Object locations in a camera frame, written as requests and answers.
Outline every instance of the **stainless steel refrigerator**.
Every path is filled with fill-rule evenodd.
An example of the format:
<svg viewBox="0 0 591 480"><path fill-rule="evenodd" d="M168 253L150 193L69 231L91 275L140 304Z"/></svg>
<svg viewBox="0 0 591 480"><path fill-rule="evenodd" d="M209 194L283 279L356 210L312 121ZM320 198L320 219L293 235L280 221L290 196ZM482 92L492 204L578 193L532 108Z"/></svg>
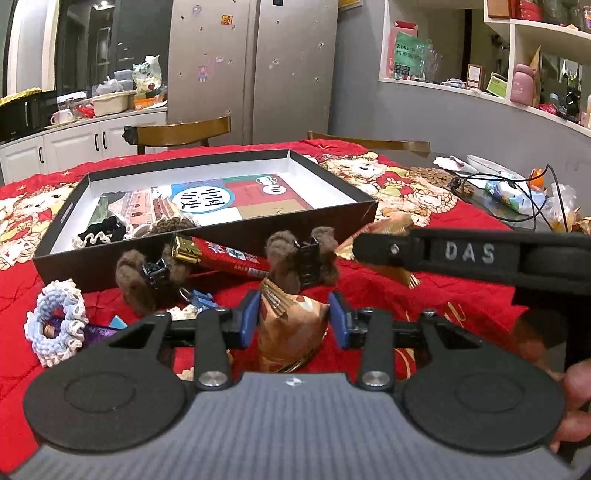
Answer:
<svg viewBox="0 0 591 480"><path fill-rule="evenodd" d="M230 114L212 144L326 132L338 0L174 0L168 123Z"/></svg>

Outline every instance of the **framed picture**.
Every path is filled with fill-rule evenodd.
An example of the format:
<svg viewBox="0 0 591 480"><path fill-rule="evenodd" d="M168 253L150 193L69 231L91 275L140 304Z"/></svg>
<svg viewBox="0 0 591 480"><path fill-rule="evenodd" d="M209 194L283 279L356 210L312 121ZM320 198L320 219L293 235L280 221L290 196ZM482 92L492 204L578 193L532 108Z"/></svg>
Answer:
<svg viewBox="0 0 591 480"><path fill-rule="evenodd" d="M363 0L339 0L339 12L349 8L361 7Z"/></svg>

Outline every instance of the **white kitchen cabinet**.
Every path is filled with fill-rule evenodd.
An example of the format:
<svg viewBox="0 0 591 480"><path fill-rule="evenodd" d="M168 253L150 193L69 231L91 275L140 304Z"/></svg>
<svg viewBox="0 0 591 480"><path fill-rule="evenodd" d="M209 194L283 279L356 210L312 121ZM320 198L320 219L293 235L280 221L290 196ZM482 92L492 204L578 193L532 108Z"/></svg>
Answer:
<svg viewBox="0 0 591 480"><path fill-rule="evenodd" d="M103 160L100 122L73 125L43 135L47 170L68 170L81 163Z"/></svg>
<svg viewBox="0 0 591 480"><path fill-rule="evenodd" d="M166 125L166 112L142 113L130 115L113 120L102 120L100 122L100 141L103 148L104 158L123 157L135 155L138 152L136 145L129 145L123 139L125 127L140 127L143 125ZM166 150L165 148L146 148L146 153L154 153Z"/></svg>
<svg viewBox="0 0 591 480"><path fill-rule="evenodd" d="M1 147L0 166L6 184L29 178L35 173L48 173L43 136Z"/></svg>

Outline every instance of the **microwave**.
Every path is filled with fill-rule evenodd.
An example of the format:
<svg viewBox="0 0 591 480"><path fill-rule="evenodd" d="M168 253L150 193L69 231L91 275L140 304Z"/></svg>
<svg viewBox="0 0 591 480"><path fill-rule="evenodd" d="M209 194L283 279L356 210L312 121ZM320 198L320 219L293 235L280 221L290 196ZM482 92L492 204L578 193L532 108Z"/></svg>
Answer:
<svg viewBox="0 0 591 480"><path fill-rule="evenodd" d="M57 92L37 92L0 105L0 142L42 131L57 112Z"/></svg>

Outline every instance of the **pink bottle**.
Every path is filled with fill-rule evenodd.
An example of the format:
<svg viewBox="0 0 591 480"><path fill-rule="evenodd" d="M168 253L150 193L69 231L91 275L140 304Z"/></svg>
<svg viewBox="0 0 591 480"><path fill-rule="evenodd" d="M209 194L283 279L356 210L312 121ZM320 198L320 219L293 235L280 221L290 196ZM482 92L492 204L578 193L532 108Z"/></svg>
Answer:
<svg viewBox="0 0 591 480"><path fill-rule="evenodd" d="M515 65L513 84L511 85L511 102L531 106L534 101L535 70L519 63Z"/></svg>

